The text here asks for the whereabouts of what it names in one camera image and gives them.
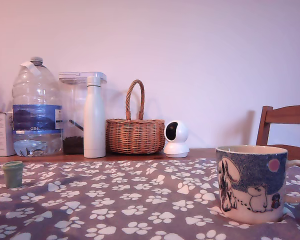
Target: white security camera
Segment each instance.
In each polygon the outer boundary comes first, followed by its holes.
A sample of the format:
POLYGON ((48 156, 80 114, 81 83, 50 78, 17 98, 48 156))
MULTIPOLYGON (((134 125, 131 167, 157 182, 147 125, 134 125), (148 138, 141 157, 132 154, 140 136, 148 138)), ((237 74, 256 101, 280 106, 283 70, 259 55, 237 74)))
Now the white security camera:
POLYGON ((185 158, 189 147, 186 144, 188 128, 181 121, 171 121, 164 128, 164 137, 168 141, 163 152, 169 158, 185 158))

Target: white box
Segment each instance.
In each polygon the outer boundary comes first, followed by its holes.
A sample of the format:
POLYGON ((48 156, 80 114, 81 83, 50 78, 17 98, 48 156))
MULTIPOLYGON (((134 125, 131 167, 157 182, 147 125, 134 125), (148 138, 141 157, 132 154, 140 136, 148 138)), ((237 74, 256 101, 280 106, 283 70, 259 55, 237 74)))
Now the white box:
POLYGON ((12 112, 0 112, 0 157, 15 154, 12 112))

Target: pink circle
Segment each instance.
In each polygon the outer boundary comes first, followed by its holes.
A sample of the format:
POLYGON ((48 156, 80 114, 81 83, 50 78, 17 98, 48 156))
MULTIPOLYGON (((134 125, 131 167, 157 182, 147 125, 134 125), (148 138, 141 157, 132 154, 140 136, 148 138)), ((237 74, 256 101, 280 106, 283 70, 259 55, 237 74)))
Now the pink circle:
POLYGON ((273 173, 276 173, 279 170, 279 166, 280 166, 280 162, 276 158, 271 159, 268 162, 268 169, 273 173))

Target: basket handle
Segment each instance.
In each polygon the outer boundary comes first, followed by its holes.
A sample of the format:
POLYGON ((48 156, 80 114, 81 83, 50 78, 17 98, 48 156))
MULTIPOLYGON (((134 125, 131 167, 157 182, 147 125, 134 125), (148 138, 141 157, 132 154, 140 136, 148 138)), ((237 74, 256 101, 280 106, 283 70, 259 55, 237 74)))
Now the basket handle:
POLYGON ((144 111, 145 111, 145 86, 142 83, 142 81, 140 81, 139 79, 134 80, 129 89, 128 92, 126 93, 126 98, 125 98, 125 118, 126 120, 131 120, 131 112, 130 112, 130 98, 131 98, 131 93, 132 90, 134 89, 135 85, 139 84, 140 85, 140 89, 141 89, 141 105, 140 105, 140 112, 139 112, 139 120, 143 120, 144 119, 144 111))

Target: tablecloth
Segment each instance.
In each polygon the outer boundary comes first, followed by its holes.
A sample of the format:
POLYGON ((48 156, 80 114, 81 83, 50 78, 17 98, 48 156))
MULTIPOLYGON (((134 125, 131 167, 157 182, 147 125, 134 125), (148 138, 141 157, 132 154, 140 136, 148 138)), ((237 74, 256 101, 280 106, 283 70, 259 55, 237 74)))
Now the tablecloth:
MULTIPOLYGON (((300 167, 286 184, 300 196, 300 167)), ((300 203, 249 225, 220 210, 215 159, 28 163, 22 187, 0 170, 0 239, 300 240, 300 203)))

